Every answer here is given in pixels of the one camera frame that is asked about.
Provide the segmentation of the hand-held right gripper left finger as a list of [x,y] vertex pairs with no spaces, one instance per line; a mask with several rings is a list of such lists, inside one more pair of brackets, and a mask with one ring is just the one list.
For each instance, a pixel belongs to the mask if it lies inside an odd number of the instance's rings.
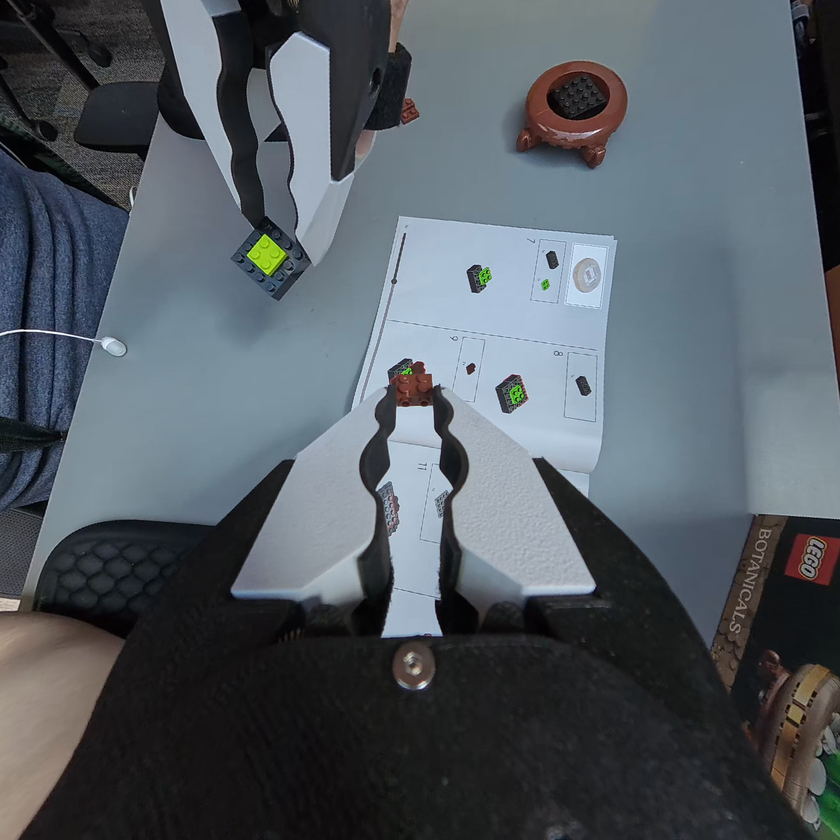
[[295,459],[232,587],[238,599],[321,604],[383,627],[393,573],[383,501],[394,387],[381,388]]

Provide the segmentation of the person's left hand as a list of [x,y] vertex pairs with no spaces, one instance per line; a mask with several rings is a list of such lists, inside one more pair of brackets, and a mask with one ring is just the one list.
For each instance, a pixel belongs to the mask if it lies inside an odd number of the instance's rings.
[[[408,1],[391,1],[391,30],[388,45],[388,53],[396,51],[398,37],[403,22],[404,13]],[[368,156],[373,148],[376,133],[371,130],[363,130],[355,147],[355,163],[359,165]]]

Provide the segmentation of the round brown brick pot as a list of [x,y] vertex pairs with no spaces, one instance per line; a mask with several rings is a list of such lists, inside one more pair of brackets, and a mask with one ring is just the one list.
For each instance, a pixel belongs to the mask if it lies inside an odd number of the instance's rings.
[[[591,119],[563,119],[548,104],[549,91],[580,74],[592,76],[608,102]],[[606,143],[626,112],[627,90],[613,70],[587,60],[565,62],[546,70],[531,86],[526,100],[526,124],[518,136],[517,150],[528,151],[540,143],[577,150],[590,168],[596,168],[603,162]]]

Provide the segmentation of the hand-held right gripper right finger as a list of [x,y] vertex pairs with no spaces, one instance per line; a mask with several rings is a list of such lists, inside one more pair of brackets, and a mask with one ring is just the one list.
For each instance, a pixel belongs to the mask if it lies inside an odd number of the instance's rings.
[[440,541],[441,627],[477,627],[499,602],[595,589],[529,452],[447,388],[434,389],[439,468],[452,490]]

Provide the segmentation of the black studded plate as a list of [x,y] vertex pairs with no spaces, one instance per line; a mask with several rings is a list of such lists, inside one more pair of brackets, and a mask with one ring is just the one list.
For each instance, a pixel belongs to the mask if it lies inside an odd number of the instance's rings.
[[580,121],[601,113],[607,96],[588,74],[580,74],[549,91],[547,101],[551,109],[563,119]]

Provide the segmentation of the black and lime brick assembly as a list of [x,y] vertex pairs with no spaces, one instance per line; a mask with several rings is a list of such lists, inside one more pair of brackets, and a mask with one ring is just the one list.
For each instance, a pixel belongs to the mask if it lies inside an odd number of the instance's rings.
[[281,299],[311,265],[297,240],[268,216],[259,221],[231,260],[275,300]]

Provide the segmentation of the person's right forearm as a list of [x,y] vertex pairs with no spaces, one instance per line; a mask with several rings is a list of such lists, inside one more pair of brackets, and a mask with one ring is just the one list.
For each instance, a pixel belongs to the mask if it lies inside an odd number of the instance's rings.
[[18,838],[56,785],[123,646],[65,616],[1,615],[1,838]]

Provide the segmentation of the dark brick set box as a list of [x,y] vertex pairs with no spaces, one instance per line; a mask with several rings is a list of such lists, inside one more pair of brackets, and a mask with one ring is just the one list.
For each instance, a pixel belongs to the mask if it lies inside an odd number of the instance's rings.
[[777,787],[839,838],[838,520],[752,520],[711,655]]

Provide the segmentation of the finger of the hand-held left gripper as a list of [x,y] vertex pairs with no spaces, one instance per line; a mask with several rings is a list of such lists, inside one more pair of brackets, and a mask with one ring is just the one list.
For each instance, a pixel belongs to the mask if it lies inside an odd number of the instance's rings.
[[354,175],[331,170],[329,48],[297,32],[268,60],[270,94],[290,146],[296,239],[316,266],[326,255]]
[[265,200],[247,97],[253,68],[247,16],[237,1],[161,5],[185,99],[241,213],[258,224]]

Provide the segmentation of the grey desk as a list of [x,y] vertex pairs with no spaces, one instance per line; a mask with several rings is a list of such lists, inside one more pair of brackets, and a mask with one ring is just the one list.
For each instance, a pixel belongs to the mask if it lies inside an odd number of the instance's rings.
[[[94,522],[216,523],[349,408],[400,215],[616,238],[591,498],[710,642],[750,514],[838,516],[838,404],[787,2],[411,2],[420,117],[385,132],[281,301],[203,143],[159,121],[21,606]],[[548,69],[613,70],[590,168],[520,152]]]

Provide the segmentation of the white instruction booklet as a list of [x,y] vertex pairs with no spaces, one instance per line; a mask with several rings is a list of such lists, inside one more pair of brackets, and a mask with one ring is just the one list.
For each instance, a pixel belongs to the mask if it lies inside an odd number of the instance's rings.
[[[409,358],[587,496],[602,447],[606,236],[401,217],[353,400]],[[394,590],[384,636],[439,634],[440,541],[452,490],[430,407],[396,412],[386,510]]]

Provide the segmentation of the person's blue clothing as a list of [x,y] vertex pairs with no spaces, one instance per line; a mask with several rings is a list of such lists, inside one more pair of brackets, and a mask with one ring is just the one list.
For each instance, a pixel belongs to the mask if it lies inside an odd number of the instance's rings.
[[[1,153],[1,330],[93,338],[129,216]],[[41,333],[1,340],[1,415],[70,426],[92,343]]]

